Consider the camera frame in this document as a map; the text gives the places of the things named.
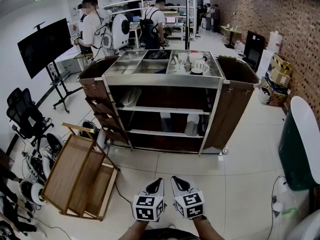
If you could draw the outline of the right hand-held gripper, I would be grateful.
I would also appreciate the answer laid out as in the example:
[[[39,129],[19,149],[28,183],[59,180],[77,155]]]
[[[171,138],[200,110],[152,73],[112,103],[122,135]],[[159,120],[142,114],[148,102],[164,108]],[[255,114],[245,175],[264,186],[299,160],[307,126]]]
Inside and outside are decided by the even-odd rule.
[[[175,208],[184,219],[194,219],[205,214],[204,195],[194,181],[184,176],[174,175],[170,182],[175,196]]]

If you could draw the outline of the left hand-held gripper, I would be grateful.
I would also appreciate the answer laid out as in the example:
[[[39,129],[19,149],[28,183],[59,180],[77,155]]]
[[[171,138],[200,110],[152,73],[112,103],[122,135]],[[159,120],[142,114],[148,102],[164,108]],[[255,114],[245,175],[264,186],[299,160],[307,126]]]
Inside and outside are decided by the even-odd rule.
[[[164,194],[164,180],[154,179],[140,188],[145,194]],[[133,215],[137,221],[157,222],[165,210],[163,195],[135,195],[133,199]]]

